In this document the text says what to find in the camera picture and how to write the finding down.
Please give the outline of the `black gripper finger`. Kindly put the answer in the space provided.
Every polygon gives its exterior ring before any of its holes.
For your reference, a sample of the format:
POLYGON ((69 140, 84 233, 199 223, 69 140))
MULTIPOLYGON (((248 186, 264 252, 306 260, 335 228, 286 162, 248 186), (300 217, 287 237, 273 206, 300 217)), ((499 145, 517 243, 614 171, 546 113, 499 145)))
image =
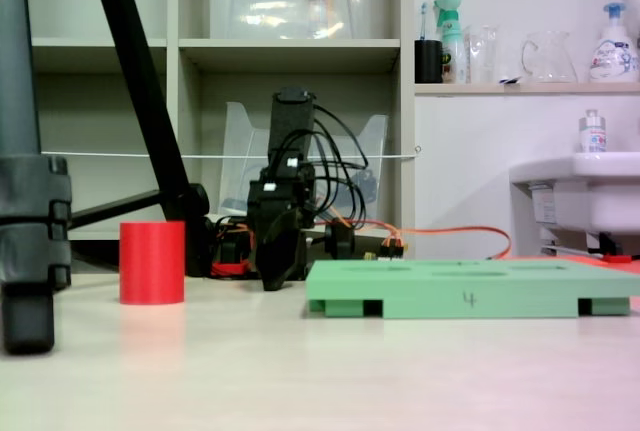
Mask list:
POLYGON ((304 281, 307 276, 307 240, 306 232, 299 230, 296 233, 296 249, 294 255, 292 281, 304 281))
POLYGON ((294 273, 300 211, 266 211, 257 220, 257 270, 265 291, 277 291, 294 273))

